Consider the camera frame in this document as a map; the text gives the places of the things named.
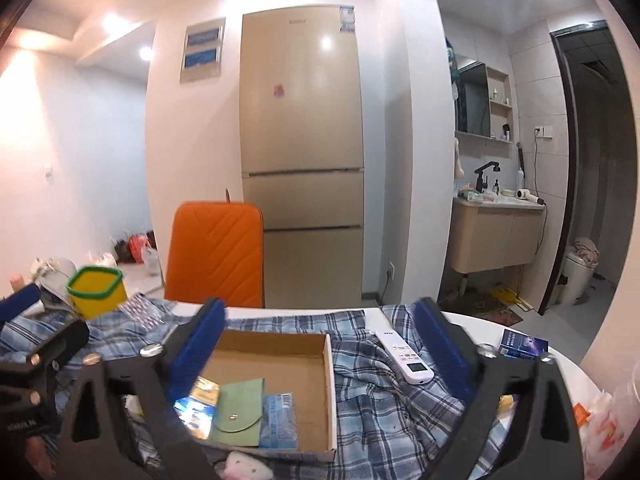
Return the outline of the person's left hand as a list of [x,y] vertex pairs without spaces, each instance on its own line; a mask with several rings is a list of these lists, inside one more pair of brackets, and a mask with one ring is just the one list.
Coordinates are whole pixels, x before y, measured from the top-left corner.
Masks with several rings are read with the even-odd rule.
[[18,461],[13,473],[14,479],[55,478],[46,445],[40,437],[19,438],[16,445]]

